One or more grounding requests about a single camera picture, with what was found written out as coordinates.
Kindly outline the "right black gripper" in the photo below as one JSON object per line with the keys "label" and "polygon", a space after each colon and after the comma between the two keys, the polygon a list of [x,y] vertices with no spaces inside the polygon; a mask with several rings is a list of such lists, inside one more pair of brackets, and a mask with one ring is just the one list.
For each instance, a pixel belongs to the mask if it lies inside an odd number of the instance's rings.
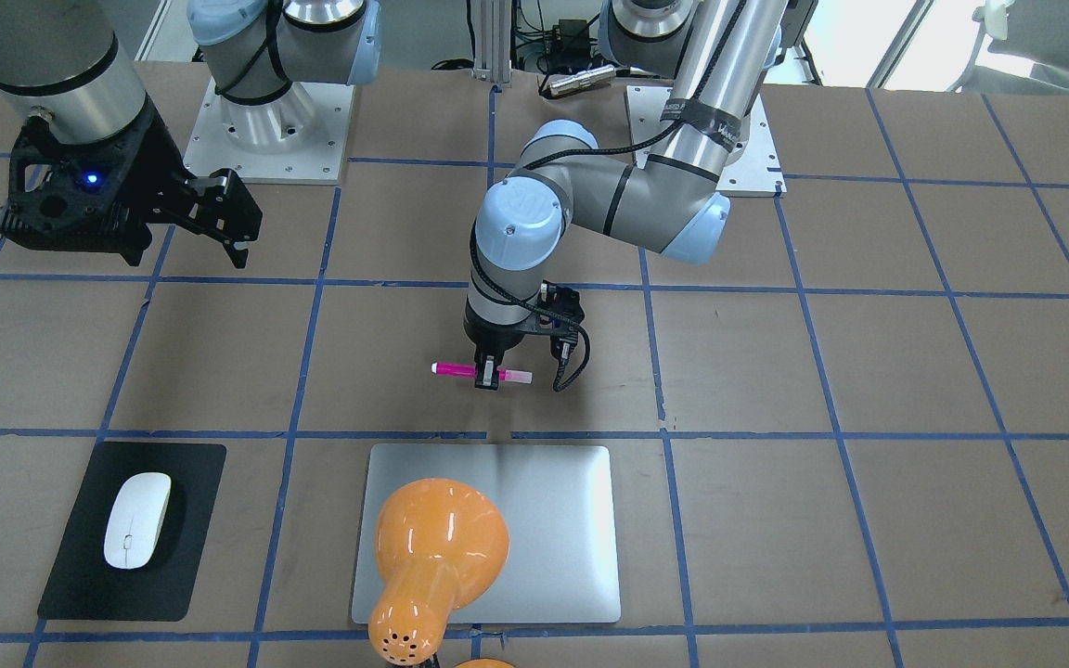
{"label": "right black gripper", "polygon": [[148,226],[187,211],[187,229],[219,242],[246,269],[263,211],[237,170],[187,178],[181,152],[151,98],[123,130],[84,145],[60,143],[33,111],[11,151],[0,234],[34,251],[117,253],[137,266]]}

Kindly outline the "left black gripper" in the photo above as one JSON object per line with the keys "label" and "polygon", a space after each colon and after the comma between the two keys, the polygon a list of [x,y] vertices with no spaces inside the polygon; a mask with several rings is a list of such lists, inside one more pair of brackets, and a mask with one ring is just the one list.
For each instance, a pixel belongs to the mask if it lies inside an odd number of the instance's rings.
{"label": "left black gripper", "polygon": [[474,345],[474,386],[476,389],[496,391],[500,386],[500,369],[505,353],[520,345],[526,337],[531,316],[518,323],[493,323],[480,317],[474,310],[464,313],[464,333]]}

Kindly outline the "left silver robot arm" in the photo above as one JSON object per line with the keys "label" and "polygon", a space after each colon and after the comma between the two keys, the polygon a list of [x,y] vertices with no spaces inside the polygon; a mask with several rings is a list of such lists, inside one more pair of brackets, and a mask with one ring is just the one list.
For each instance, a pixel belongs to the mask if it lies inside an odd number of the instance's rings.
{"label": "left silver robot arm", "polygon": [[707,263],[731,209],[718,190],[737,155],[765,72],[783,38],[785,1],[607,1],[599,50],[670,81],[652,135],[600,147],[580,122],[539,127],[508,176],[489,186],[470,231],[464,331],[476,388],[502,383],[502,359],[526,337],[546,337],[553,389],[590,359],[578,293],[547,282],[544,266],[578,226],[675,261]]}

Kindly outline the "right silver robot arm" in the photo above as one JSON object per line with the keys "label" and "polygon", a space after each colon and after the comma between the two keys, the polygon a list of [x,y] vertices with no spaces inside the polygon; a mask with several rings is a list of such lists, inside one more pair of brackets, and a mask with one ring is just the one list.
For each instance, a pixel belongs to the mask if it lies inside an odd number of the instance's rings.
{"label": "right silver robot arm", "polygon": [[20,115],[0,236],[26,249],[143,261],[151,226],[216,240],[243,269],[263,213],[251,155],[322,139],[307,84],[366,86],[379,67],[378,1],[191,1],[213,108],[241,149],[191,168],[97,1],[0,1],[0,93]]}

